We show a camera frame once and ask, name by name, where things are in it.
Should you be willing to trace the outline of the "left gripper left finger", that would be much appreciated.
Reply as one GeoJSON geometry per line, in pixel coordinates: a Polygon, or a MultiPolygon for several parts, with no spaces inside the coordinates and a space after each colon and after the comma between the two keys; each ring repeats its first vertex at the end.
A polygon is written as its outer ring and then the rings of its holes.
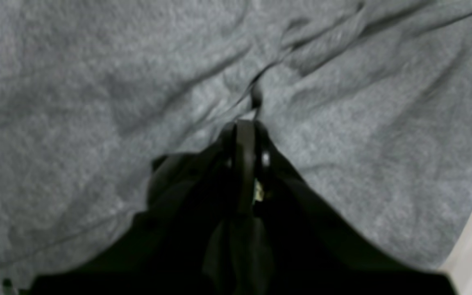
{"type": "Polygon", "coordinates": [[[215,295],[203,271],[218,224],[234,204],[235,125],[194,154],[116,243],[75,270],[38,277],[31,295],[215,295]]]}

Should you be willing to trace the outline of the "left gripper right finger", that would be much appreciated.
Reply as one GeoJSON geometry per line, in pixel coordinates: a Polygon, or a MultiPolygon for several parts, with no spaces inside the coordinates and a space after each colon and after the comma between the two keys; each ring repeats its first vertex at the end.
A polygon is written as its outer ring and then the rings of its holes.
{"type": "Polygon", "coordinates": [[[254,205],[273,250],[269,295],[455,295],[439,272],[405,265],[367,241],[303,180],[256,121],[254,205]]]}

